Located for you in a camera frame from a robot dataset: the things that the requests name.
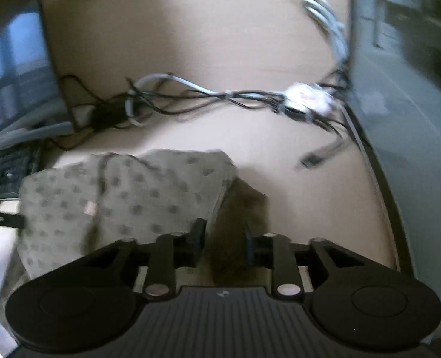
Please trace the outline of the white computer tower case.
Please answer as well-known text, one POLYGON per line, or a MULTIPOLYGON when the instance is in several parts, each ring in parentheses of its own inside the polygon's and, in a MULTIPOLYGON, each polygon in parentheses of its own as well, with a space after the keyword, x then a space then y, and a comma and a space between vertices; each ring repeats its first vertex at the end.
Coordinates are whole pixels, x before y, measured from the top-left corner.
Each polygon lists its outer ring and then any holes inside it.
MULTIPOLYGON (((441 0, 351 0, 351 109, 441 300, 441 0)), ((441 323, 435 336, 441 339, 441 323)))

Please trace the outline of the black computer monitor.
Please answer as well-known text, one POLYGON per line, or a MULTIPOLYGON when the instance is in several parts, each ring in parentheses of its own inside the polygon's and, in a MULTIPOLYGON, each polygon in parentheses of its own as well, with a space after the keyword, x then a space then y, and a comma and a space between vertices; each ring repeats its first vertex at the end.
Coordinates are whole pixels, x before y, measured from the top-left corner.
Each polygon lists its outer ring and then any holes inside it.
POLYGON ((0 149, 75 131, 36 0, 0 27, 0 149))

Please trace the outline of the black keyboard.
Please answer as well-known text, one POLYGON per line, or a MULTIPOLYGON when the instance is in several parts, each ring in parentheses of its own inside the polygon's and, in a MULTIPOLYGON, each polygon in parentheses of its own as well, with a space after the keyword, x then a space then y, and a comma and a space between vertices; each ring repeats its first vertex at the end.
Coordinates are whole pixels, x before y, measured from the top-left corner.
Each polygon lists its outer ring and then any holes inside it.
POLYGON ((17 199, 25 177, 38 171, 40 143, 21 144, 0 150, 0 200, 17 199))

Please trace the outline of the brown polka dot sweater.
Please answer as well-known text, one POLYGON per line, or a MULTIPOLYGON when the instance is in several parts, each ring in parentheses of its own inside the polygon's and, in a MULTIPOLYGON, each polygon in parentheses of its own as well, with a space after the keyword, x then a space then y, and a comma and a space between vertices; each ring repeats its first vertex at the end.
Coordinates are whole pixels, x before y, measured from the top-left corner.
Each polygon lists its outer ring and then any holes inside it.
POLYGON ((93 155, 27 177, 20 188, 20 232, 0 289, 0 321, 21 285, 120 239, 153 243, 163 234, 207 223, 197 268, 183 285, 261 285, 245 237, 267 231, 268 199, 250 187, 222 151, 158 149, 141 157, 93 155))

